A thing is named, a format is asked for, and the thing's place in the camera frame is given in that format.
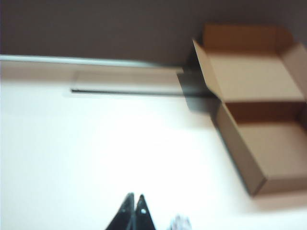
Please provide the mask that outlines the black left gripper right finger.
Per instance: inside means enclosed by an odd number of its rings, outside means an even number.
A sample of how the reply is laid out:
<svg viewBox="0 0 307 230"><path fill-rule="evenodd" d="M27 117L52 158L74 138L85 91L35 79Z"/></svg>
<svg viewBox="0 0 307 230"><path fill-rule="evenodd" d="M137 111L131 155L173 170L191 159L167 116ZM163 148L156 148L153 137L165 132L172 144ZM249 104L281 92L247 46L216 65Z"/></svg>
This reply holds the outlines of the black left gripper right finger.
<svg viewBox="0 0 307 230"><path fill-rule="evenodd" d="M155 230L155 226L144 195L140 195L135 209L135 229Z"/></svg>

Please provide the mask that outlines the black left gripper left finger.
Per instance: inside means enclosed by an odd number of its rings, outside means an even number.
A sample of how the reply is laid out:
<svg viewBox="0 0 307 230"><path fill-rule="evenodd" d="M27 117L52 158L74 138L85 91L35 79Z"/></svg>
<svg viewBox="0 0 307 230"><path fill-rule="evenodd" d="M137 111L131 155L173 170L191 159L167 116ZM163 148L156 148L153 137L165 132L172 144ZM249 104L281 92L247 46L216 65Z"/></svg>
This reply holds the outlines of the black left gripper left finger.
<svg viewBox="0 0 307 230"><path fill-rule="evenodd" d="M106 230L129 230L134 214L134 193L128 193Z"/></svg>

